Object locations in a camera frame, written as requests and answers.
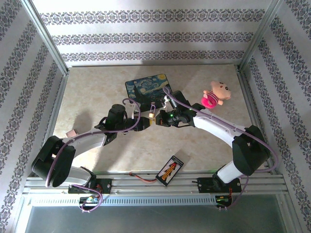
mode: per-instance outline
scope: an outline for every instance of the striped wallpaper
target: striped wallpaper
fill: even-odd
[[[310,15],[307,0],[283,1],[245,70],[303,232],[311,232]]]
[[[19,0],[0,0],[0,233],[11,232],[62,80]]]
[[[68,66],[238,64],[270,0],[35,0]]]

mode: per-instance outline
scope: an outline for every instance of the stuffed animal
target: stuffed animal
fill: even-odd
[[[210,85],[212,90],[205,90],[203,92],[203,98],[201,99],[201,103],[204,107],[211,109],[216,107],[217,104],[222,105],[224,103],[223,100],[231,98],[231,91],[226,84],[212,81]]]

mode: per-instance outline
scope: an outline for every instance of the starry night painting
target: starry night painting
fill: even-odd
[[[156,108],[162,107],[161,100],[165,96],[162,89],[164,86],[172,91],[165,74],[128,81],[125,86],[128,97],[141,104],[142,112],[150,110],[151,102],[155,102]]]

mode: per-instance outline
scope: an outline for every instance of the beige floor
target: beige floor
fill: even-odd
[[[233,123],[251,124],[233,65],[76,67],[70,70],[54,134],[65,137],[71,129],[90,130],[107,116],[111,105],[127,97],[126,81],[161,73],[191,104],[200,102],[210,81],[226,83],[232,98],[212,111]],[[159,170],[178,151],[187,162],[184,170],[218,169],[232,160],[231,148],[208,132],[153,124],[142,132],[119,134],[109,145],[76,157],[73,165],[93,171]]]

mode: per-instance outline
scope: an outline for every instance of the damask pattern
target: damask pattern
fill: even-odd
[[[241,50],[138,51],[63,53],[65,62],[115,60],[241,59]]]
[[[300,149],[303,151],[302,153],[305,156],[305,160],[309,164],[309,169],[311,169],[311,140],[309,134],[306,132],[306,126],[304,125],[298,110],[295,108],[296,104],[291,97],[282,74],[277,67],[276,61],[264,39],[259,43],[258,49],[266,63],[272,81],[276,86],[276,91],[281,98],[287,118],[289,119],[294,134],[297,137],[297,142],[299,142]]]
[[[298,83],[301,85],[301,89],[304,91],[303,93],[311,106],[311,72],[308,70],[305,61],[302,59],[293,40],[278,16],[273,19],[270,28],[282,48],[288,63],[291,65],[293,73],[296,75]]]
[[[2,169],[4,169],[7,156],[10,154],[12,143],[15,140],[15,136],[24,117],[24,113],[48,53],[48,48],[43,43],[20,93],[16,107],[13,110],[12,118],[8,122],[6,127],[7,130],[4,132],[3,139],[0,141],[0,175],[2,174]]]
[[[1,73],[0,77],[0,108],[2,107],[1,103],[4,102],[5,96],[10,90],[12,81],[15,79],[21,62],[24,60],[36,33],[37,30],[35,25],[30,20],[25,30],[23,31],[23,34],[18,40],[18,43],[12,52],[12,56],[9,58],[6,66],[3,68],[3,72]]]
[[[168,42],[249,42],[253,33],[115,33],[52,36],[56,45],[168,43]]]
[[[20,182],[22,181],[22,176],[24,175],[24,169],[26,168],[26,165],[28,163],[28,158],[32,151],[32,145],[34,143],[36,133],[39,129],[40,121],[43,116],[44,108],[48,101],[50,90],[52,88],[57,70],[58,67],[55,61],[53,61],[52,66],[49,70],[49,74],[44,83],[42,92],[40,94],[40,99],[37,103],[32,122],[30,123],[27,137],[25,138],[22,150],[20,151],[21,154],[18,157],[16,167],[14,169],[14,174],[12,176],[12,180],[10,181],[9,189],[7,190],[7,195],[4,198],[4,205],[1,206],[2,211],[0,213],[0,225],[2,226],[2,229],[0,229],[0,232],[5,232],[5,225],[7,225],[8,220],[11,216],[12,206],[16,201],[17,191],[20,188]]]
[[[21,9],[19,0],[7,0],[0,10],[0,41]]]
[[[307,0],[285,0],[311,40],[311,7]]]
[[[276,115],[271,98],[269,97],[269,93],[264,84],[263,78],[261,76],[261,73],[259,71],[258,65],[254,57],[251,58],[249,66],[253,78],[255,80],[258,92],[260,94],[262,104],[269,118],[270,127],[273,131],[275,140],[277,142],[277,146],[279,148],[282,161],[285,164],[285,168],[286,171],[288,172],[288,176],[290,177],[291,184],[294,187],[295,196],[298,199],[298,204],[300,206],[301,213],[304,216],[304,220],[307,222],[308,230],[311,232],[311,206],[310,201],[308,200],[309,198],[308,194],[305,191],[304,185],[302,185],[301,177],[299,176],[296,164],[293,162],[292,153],[289,149],[288,143],[286,141],[283,130],[280,126],[280,122],[278,121],[278,117]]]
[[[45,25],[137,22],[259,22],[263,9],[86,11],[40,14]]]

